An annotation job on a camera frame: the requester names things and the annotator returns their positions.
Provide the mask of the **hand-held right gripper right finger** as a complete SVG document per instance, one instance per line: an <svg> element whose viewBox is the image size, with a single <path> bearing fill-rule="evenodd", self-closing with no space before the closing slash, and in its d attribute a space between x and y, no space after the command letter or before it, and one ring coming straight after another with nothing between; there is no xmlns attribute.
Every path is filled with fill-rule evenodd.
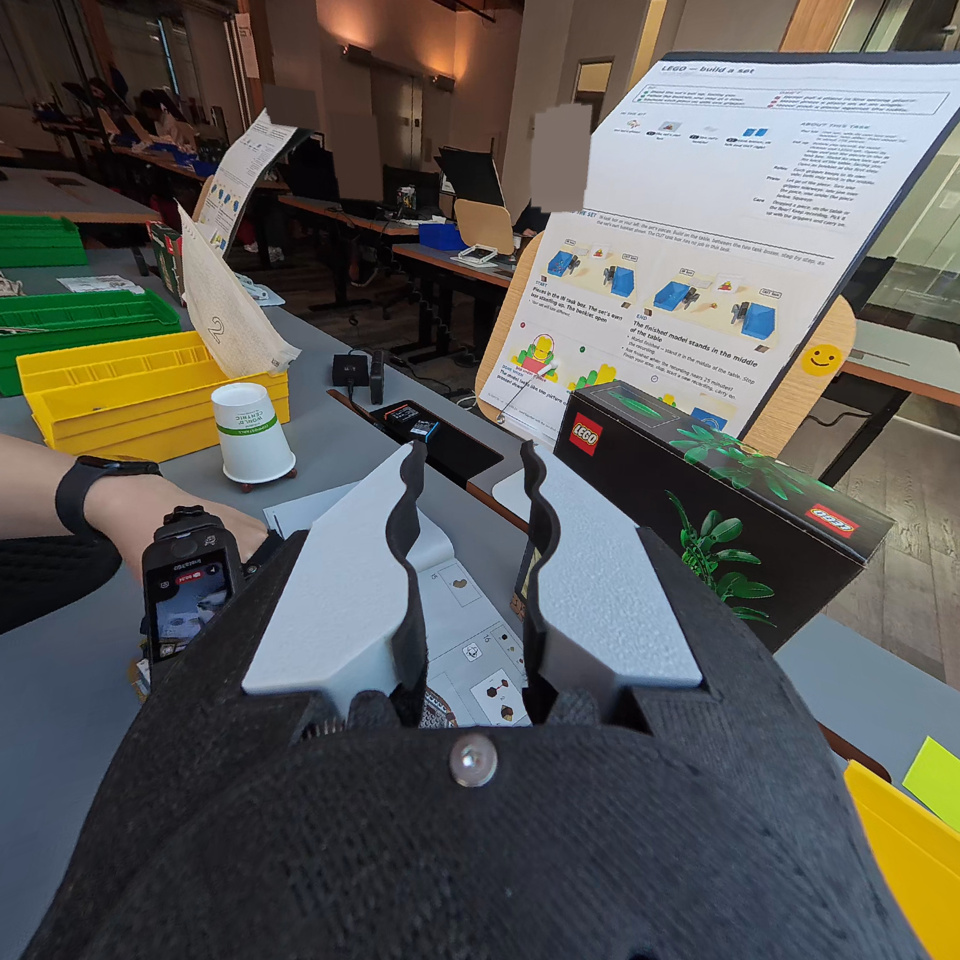
<svg viewBox="0 0 960 960"><path fill-rule="evenodd" d="M694 689L702 674L630 517L547 448L521 447L531 499L524 695L534 723L557 693L589 692L610 719L622 690Z"/></svg>

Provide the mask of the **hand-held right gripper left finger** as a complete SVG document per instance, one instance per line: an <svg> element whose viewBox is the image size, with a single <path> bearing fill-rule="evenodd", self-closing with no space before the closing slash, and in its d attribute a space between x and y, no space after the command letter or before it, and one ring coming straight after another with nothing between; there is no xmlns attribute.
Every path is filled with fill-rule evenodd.
<svg viewBox="0 0 960 960"><path fill-rule="evenodd" d="M421 530L426 446L405 444L320 516L294 563L242 687L319 691L347 716L354 696L393 698L404 726L425 699L426 627L407 556Z"/></svg>

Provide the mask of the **instruction booklet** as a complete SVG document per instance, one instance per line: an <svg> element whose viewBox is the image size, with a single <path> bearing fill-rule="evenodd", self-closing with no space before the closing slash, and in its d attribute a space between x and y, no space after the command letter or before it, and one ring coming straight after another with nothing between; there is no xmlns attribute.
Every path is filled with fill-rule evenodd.
<svg viewBox="0 0 960 960"><path fill-rule="evenodd" d="M268 507L270 527L284 537L309 530L358 483ZM454 555L447 534L421 510L419 536L408 554L426 631L428 674L421 726L530 724L522 698L522 641Z"/></svg>

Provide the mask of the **black lego set box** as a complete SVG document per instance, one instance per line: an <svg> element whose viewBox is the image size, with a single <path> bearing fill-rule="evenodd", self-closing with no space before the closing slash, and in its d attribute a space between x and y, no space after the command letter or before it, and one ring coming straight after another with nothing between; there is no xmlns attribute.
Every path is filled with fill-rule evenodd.
<svg viewBox="0 0 960 960"><path fill-rule="evenodd" d="M771 652L853 581L886 515L622 381L570 393L554 446Z"/></svg>

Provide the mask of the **yellow plastic bin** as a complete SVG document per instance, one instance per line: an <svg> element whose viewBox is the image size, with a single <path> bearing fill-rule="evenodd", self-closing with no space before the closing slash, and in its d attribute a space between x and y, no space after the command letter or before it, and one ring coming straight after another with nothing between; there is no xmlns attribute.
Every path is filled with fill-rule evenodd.
<svg viewBox="0 0 960 960"><path fill-rule="evenodd" d="M959 834L851 761L844 773L877 864L931 957L959 957Z"/></svg>
<svg viewBox="0 0 960 960"><path fill-rule="evenodd" d="M54 450L160 463L219 443L211 394L230 380L196 332L26 354L16 363Z"/></svg>

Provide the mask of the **person's left forearm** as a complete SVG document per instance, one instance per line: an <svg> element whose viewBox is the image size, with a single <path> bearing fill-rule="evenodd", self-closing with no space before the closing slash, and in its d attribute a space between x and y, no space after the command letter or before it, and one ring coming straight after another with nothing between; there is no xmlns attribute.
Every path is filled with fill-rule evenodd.
<svg viewBox="0 0 960 960"><path fill-rule="evenodd" d="M67 536L56 491L76 458L1 435L1 540Z"/></svg>

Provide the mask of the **green lego set box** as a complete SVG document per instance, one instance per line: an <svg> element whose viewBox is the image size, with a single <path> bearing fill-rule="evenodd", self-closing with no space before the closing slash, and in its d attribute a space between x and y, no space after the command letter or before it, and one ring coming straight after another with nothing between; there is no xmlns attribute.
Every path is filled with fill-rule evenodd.
<svg viewBox="0 0 960 960"><path fill-rule="evenodd" d="M182 234L159 221L149 222L147 227L158 275L171 296L186 306Z"/></svg>

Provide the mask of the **person's left hand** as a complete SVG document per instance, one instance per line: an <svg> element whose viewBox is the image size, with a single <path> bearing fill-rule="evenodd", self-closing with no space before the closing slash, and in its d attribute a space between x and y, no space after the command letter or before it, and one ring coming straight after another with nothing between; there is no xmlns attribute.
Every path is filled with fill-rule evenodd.
<svg viewBox="0 0 960 960"><path fill-rule="evenodd" d="M233 534L245 562L266 540L264 523L229 505L200 498L158 475L106 477L90 487L84 501L85 519L117 548L138 583L142 555L153 542L164 518L179 507L201 506Z"/></svg>

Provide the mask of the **white tablet stand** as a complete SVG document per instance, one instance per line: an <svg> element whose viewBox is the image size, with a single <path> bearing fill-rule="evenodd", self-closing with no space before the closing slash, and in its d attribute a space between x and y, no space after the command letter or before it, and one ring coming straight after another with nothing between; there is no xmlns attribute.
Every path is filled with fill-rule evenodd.
<svg viewBox="0 0 960 960"><path fill-rule="evenodd" d="M525 470L521 468L497 482L491 490L491 496L497 508L507 520L516 522L520 528L526 530L532 504L526 493L524 483Z"/></svg>

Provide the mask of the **black wrist band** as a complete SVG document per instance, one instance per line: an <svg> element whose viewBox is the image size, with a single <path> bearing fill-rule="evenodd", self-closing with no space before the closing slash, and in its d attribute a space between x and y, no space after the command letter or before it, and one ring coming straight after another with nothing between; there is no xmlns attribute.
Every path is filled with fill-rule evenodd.
<svg viewBox="0 0 960 960"><path fill-rule="evenodd" d="M107 476L137 475L162 476L162 472L156 462L78 456L55 491L54 509L63 527L86 541L105 541L107 537L86 519L88 492L94 483Z"/></svg>

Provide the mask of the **white paper cup green band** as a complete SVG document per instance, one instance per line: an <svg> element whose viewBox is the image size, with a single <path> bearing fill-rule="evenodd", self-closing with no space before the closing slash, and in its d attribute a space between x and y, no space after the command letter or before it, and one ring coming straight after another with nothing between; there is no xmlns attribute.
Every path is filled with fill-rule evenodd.
<svg viewBox="0 0 960 960"><path fill-rule="evenodd" d="M213 390L211 402L227 478L237 483L268 481L295 467L296 457L264 386L225 384Z"/></svg>

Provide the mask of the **black tray with small devices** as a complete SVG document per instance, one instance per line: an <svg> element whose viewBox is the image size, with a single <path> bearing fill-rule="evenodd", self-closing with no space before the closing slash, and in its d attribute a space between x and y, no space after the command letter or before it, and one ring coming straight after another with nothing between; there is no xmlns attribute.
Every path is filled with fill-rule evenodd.
<svg viewBox="0 0 960 960"><path fill-rule="evenodd" d="M498 451L489 448L472 435L460 430L439 417L438 414L428 411L412 400L391 403L370 412L372 419L384 428L390 438L398 443L406 444L411 441L421 441L410 436L409 429L412 424L404 429L385 423L385 413L404 403L409 403L418 408L420 419L427 418L438 421L439 426L436 432L426 442L423 442L427 450L426 462L459 486L465 488L468 481L474 476L485 472L503 460L503 456Z"/></svg>

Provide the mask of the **wooden display board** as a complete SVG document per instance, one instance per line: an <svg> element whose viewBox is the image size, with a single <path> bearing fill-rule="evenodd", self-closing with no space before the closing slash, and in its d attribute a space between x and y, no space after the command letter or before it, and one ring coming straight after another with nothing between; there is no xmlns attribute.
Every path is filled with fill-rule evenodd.
<svg viewBox="0 0 960 960"><path fill-rule="evenodd" d="M530 240L516 265L513 279L476 375L474 389L478 397L481 396L487 381L498 367L499 354L510 333L526 283L534 267L541 239L541 235L536 235ZM798 356L752 422L745 435L747 446L767 455L781 454L804 418L810 414L814 404L821 398L829 378L835 376L848 358L854 347L856 333L854 311L842 295L837 295L815 325L806 346L811 349L819 346L833 346L838 349L839 359L826 374L814 374L805 372L802 357Z"/></svg>
<svg viewBox="0 0 960 960"><path fill-rule="evenodd" d="M514 253L511 214L506 207L459 197L454 213L467 247L496 249L499 255L508 257Z"/></svg>

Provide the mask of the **numbered paper bag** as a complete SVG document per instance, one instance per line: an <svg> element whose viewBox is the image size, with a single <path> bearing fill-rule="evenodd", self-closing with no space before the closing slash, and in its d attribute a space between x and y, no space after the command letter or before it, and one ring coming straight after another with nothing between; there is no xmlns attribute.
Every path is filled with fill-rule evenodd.
<svg viewBox="0 0 960 960"><path fill-rule="evenodd" d="M180 208L183 286L194 329L229 379L279 375L301 351L284 341Z"/></svg>

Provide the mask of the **wooden top desk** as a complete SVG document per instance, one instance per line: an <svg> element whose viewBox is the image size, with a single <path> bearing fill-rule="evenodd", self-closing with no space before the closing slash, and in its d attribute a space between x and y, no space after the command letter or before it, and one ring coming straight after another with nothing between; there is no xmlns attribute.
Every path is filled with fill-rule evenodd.
<svg viewBox="0 0 960 960"><path fill-rule="evenodd" d="M514 276L515 266L494 262L491 267L475 267L460 261L448 251L421 244L397 244L392 248L400 268L419 281L420 321L419 340L411 349L430 347L430 331L437 323L434 349L415 354L414 362L424 362L450 353L450 324L452 297L459 292L473 298L473 344L462 349L471 354L475 363L483 358L498 318L500 306Z"/></svg>
<svg viewBox="0 0 960 960"><path fill-rule="evenodd" d="M316 198L303 198L282 195L279 202L303 213L315 221L329 234L331 252L326 263L333 274L335 297L329 303L311 304L312 313L332 310L354 310L360 307L374 306L388 308L388 303L378 299L350 298L351 286L349 266L352 244L357 242L373 248L377 253L386 251L385 263L393 263L393 246L396 244L414 244L419 242L419 228L395 221L372 220L344 212L336 203Z"/></svg>

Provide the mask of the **yellow green sticky note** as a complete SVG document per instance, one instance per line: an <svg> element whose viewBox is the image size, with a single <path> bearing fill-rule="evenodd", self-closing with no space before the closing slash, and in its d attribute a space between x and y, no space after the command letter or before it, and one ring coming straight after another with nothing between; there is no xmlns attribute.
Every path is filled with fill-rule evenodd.
<svg viewBox="0 0 960 960"><path fill-rule="evenodd" d="M927 736L902 786L955 832L959 824L959 758Z"/></svg>

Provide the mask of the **grey top desk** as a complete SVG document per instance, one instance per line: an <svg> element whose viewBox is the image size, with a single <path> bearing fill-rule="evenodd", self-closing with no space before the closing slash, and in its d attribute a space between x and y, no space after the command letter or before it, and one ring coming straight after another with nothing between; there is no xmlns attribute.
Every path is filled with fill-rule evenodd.
<svg viewBox="0 0 960 960"><path fill-rule="evenodd" d="M858 319L842 372L959 405L959 351L953 342Z"/></svg>
<svg viewBox="0 0 960 960"><path fill-rule="evenodd" d="M161 221L150 207L81 174L3 167L1 214L66 218L77 224L146 224Z"/></svg>

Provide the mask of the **black computer monitor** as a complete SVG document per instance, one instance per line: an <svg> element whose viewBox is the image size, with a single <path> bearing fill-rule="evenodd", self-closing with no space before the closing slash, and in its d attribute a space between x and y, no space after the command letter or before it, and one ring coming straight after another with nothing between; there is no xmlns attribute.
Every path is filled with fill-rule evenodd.
<svg viewBox="0 0 960 960"><path fill-rule="evenodd" d="M405 218L430 219L441 215L441 177L384 164L382 168L382 206Z"/></svg>

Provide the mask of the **printed instruction sheet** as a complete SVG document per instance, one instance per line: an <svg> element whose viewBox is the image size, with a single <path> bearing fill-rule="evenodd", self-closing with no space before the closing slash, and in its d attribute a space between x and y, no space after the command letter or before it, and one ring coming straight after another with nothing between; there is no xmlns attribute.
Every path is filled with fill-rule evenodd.
<svg viewBox="0 0 960 960"><path fill-rule="evenodd" d="M248 200L261 176L289 146L298 128L271 122L262 110L226 151L199 208L198 230L224 258L234 240Z"/></svg>
<svg viewBox="0 0 960 960"><path fill-rule="evenodd" d="M592 135L478 399L554 443L620 380L745 437L958 108L958 54L670 54Z"/></svg>

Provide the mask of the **black display board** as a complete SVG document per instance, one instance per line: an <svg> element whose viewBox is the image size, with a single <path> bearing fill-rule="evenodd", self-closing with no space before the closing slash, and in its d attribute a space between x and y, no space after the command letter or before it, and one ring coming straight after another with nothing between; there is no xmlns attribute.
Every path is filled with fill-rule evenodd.
<svg viewBox="0 0 960 960"><path fill-rule="evenodd" d="M459 199L504 207L504 198L493 155L488 151L439 148L439 168Z"/></svg>

